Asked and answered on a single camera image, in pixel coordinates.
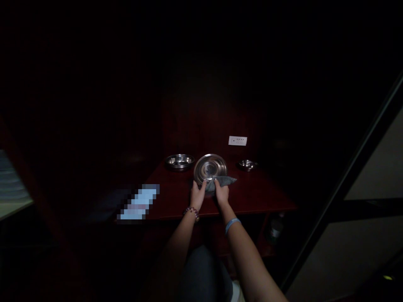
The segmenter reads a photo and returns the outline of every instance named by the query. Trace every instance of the leg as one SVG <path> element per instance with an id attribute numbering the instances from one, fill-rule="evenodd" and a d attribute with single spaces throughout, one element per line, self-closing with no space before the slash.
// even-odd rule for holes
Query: leg
<path id="1" fill-rule="evenodd" d="M 195 249 L 183 269 L 178 301 L 230 301 L 232 281 L 225 266 L 204 246 Z"/>

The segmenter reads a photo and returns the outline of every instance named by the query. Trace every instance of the left hand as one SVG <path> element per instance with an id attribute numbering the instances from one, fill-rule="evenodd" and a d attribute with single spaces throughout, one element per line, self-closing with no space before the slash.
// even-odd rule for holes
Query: left hand
<path id="1" fill-rule="evenodd" d="M 199 186 L 193 181 L 193 188 L 190 193 L 190 206 L 194 207 L 197 211 L 200 211 L 204 200 L 204 193 L 206 192 L 207 181 L 204 180 L 199 190 Z"/>

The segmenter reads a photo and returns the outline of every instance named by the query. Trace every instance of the metal bowl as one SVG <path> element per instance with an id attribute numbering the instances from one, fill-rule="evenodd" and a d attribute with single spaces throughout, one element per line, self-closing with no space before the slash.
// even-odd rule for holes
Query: metal bowl
<path id="1" fill-rule="evenodd" d="M 165 165 L 169 170 L 183 172 L 188 170 L 194 163 L 194 157 L 187 154 L 174 154 L 165 159 Z"/>
<path id="2" fill-rule="evenodd" d="M 214 176 L 227 176 L 227 164 L 219 155 L 206 154 L 197 161 L 194 167 L 194 180 L 201 185 L 204 179 L 210 182 Z"/>
<path id="3" fill-rule="evenodd" d="M 250 161 L 248 159 L 241 160 L 236 165 L 238 166 L 238 168 L 246 172 L 250 172 L 251 170 L 256 169 L 258 166 L 257 162 Z"/>

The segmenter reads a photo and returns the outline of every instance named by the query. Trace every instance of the white power socket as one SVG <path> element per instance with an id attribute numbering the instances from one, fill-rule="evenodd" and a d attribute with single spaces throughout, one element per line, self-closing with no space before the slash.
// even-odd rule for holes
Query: white power socket
<path id="1" fill-rule="evenodd" d="M 228 145 L 233 146 L 246 146 L 246 141 L 248 140 L 247 137 L 244 136 L 230 136 L 228 141 Z"/>

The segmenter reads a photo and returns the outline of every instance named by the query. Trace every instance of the tabletop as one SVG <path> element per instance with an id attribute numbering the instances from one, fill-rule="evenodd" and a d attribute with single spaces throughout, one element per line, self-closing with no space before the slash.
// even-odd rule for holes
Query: tabletop
<path id="1" fill-rule="evenodd" d="M 229 186 L 229 203 L 235 214 L 282 212 L 296 210 L 293 201 L 273 181 L 263 168 L 251 172 L 240 170 L 234 161 L 227 162 L 228 176 L 237 181 Z M 146 184 L 159 184 L 160 193 L 153 201 L 146 219 L 180 219 L 189 206 L 193 184 L 193 169 L 172 172 L 162 161 L 150 175 Z M 206 192 L 200 217 L 218 216 L 217 202 L 213 194 Z"/>

